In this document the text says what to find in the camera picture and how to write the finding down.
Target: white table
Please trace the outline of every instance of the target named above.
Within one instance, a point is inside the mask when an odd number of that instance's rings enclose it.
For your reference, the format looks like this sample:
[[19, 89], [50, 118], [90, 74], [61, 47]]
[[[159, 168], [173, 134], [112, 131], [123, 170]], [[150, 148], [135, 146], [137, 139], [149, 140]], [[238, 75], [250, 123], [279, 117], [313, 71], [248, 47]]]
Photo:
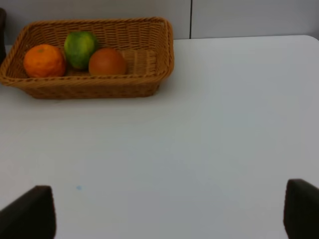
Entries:
[[319, 43], [177, 40], [144, 99], [0, 88], [0, 208], [51, 185], [57, 239], [285, 239], [286, 182], [319, 185]]

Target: wicker basket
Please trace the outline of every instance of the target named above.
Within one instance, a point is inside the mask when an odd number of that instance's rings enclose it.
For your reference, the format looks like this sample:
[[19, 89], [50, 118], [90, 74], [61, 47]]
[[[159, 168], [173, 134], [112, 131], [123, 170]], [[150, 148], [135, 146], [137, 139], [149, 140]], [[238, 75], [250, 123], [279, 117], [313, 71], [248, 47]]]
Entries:
[[[68, 33], [94, 33], [100, 47], [119, 50], [126, 75], [90, 76], [70, 67], [64, 77], [29, 78], [22, 65], [26, 51], [47, 43], [63, 49]], [[153, 95], [174, 67], [171, 24], [160, 17], [40, 21], [26, 26], [0, 68], [0, 82], [39, 99], [134, 98]]]

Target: dark object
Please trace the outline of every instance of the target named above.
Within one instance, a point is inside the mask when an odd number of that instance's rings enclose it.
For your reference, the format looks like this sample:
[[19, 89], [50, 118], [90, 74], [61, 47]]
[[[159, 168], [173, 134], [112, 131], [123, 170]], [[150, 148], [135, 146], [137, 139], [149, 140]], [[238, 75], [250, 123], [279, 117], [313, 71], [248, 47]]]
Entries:
[[319, 239], [319, 189], [302, 179], [288, 181], [284, 225], [289, 239]]
[[5, 10], [0, 8], [0, 65], [5, 58], [5, 48], [4, 48], [4, 25], [5, 25]]
[[56, 232], [52, 190], [36, 186], [0, 211], [1, 239], [52, 239]]

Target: gray wall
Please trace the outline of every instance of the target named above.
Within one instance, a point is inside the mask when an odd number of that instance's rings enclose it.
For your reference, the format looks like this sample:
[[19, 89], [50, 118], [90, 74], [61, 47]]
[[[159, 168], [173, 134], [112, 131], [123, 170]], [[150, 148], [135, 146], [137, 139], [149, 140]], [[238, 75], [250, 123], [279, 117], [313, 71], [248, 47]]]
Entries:
[[192, 38], [319, 36], [319, 0], [193, 0]]
[[[163, 16], [189, 38], [191, 0], [2, 0], [6, 43], [29, 22]], [[308, 34], [319, 38], [319, 0], [193, 0], [192, 38]]]
[[163, 16], [175, 39], [189, 38], [190, 0], [1, 0], [7, 11], [6, 43], [36, 20]]

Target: orange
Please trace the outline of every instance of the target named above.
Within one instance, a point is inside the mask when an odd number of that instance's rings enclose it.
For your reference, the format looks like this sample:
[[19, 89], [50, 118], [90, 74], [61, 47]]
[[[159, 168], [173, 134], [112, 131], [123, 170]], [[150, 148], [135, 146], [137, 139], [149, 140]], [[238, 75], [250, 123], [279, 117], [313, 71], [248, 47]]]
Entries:
[[126, 73], [126, 67], [123, 56], [113, 48], [97, 50], [89, 62], [89, 72], [93, 76], [123, 75]]
[[59, 77], [65, 73], [65, 59], [59, 48], [48, 44], [28, 50], [23, 67], [29, 77]]

